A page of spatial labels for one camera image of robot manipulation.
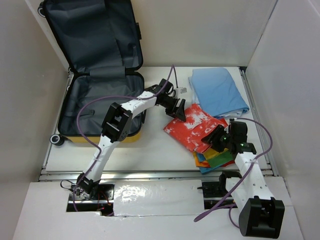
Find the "rainbow striped cloth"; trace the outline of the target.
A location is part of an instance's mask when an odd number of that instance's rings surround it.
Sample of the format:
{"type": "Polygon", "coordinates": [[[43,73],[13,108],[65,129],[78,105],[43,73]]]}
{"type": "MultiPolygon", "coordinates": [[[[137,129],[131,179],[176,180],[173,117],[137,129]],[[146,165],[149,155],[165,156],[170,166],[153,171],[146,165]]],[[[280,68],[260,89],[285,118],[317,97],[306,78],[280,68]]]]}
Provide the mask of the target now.
{"type": "Polygon", "coordinates": [[[199,168],[201,174],[208,174],[218,168],[227,167],[235,163],[230,151],[225,148],[222,152],[217,152],[208,148],[204,153],[193,152],[195,166],[199,168]]]}

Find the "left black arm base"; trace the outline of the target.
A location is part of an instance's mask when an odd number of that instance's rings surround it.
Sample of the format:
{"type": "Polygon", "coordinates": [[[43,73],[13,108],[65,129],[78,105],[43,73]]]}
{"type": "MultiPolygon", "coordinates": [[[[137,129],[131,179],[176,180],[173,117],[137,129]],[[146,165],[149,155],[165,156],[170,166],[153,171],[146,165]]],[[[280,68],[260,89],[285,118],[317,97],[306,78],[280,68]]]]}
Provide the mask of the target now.
{"type": "Polygon", "coordinates": [[[62,180],[60,187],[69,192],[66,212],[100,212],[102,216],[114,216],[114,184],[99,184],[91,193],[76,187],[70,180],[62,180]]]}

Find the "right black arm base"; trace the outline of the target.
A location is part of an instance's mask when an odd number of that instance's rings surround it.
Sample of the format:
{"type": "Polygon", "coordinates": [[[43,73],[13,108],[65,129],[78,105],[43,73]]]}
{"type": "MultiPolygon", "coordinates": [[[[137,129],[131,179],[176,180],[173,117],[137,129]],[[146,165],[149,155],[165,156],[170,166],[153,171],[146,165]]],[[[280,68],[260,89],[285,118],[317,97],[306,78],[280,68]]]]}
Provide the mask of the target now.
{"type": "Polygon", "coordinates": [[[227,194],[226,180],[230,178],[241,179],[242,175],[236,171],[223,171],[218,181],[205,181],[197,189],[202,190],[204,198],[204,209],[212,208],[222,197],[227,194]]]}

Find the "red white patterned cloth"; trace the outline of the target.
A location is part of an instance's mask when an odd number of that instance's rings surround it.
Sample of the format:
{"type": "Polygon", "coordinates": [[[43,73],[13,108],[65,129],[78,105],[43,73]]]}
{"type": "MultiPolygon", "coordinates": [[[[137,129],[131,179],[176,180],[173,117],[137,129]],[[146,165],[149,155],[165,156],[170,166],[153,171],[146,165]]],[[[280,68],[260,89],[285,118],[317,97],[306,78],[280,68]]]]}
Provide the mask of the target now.
{"type": "Polygon", "coordinates": [[[202,139],[218,125],[228,126],[224,118],[212,117],[195,103],[185,109],[185,116],[185,122],[175,118],[163,130],[191,152],[204,153],[210,145],[202,139]]]}

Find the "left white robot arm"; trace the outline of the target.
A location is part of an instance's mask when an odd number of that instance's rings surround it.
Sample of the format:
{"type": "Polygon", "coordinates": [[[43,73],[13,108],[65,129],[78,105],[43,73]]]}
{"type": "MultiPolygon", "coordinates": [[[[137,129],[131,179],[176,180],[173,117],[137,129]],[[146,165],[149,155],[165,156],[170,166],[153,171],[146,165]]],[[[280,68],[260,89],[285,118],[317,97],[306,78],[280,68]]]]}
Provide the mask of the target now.
{"type": "Polygon", "coordinates": [[[110,105],[101,124],[97,150],[89,166],[76,180],[76,187],[81,189],[80,192],[86,199],[97,197],[104,167],[116,146],[129,135],[132,121],[137,115],[160,105],[165,108],[166,115],[186,121],[186,100],[171,96],[170,85],[168,80],[162,79],[158,85],[146,88],[137,97],[124,96],[129,101],[121,104],[114,102],[110,105]]]}

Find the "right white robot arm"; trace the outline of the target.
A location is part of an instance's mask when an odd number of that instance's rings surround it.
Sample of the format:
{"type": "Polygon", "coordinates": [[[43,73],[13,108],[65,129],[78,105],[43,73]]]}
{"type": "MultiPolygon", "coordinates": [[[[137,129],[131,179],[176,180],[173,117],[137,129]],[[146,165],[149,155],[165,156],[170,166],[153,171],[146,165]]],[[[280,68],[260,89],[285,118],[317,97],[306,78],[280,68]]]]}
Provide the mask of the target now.
{"type": "Polygon", "coordinates": [[[198,215],[198,222],[211,212],[233,205],[239,209],[238,228],[244,237],[278,239],[285,214],[282,200],[274,197],[267,186],[258,159],[266,155],[273,147],[273,140],[262,153],[257,153],[253,143],[248,142],[248,118],[231,119],[228,127],[218,125],[202,142],[222,152],[228,149],[238,167],[239,172],[223,172],[220,176],[218,190],[223,195],[209,210],[198,215]],[[224,201],[232,197],[234,204],[224,205],[224,201]]]}

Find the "light blue shirt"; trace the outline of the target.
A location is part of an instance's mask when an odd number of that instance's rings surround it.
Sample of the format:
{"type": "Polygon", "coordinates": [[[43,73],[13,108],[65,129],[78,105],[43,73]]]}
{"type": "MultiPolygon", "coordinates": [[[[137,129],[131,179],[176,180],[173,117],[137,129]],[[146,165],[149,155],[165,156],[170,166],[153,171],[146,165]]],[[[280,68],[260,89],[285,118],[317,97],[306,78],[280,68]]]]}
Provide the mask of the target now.
{"type": "Polygon", "coordinates": [[[240,117],[250,110],[224,67],[194,69],[188,82],[192,102],[212,117],[240,117]]]}

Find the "yellow suitcase with grey lining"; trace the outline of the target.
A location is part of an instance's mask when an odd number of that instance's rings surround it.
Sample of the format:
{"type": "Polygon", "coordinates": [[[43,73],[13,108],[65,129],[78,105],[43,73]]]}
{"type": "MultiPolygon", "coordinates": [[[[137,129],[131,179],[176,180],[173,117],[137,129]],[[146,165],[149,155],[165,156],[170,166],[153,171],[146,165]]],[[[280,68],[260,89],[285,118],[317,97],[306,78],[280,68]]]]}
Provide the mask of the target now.
{"type": "Polygon", "coordinates": [[[57,130],[74,143],[98,142],[112,103],[145,89],[140,27],[129,0],[45,0],[42,14],[73,78],[57,130]]]}

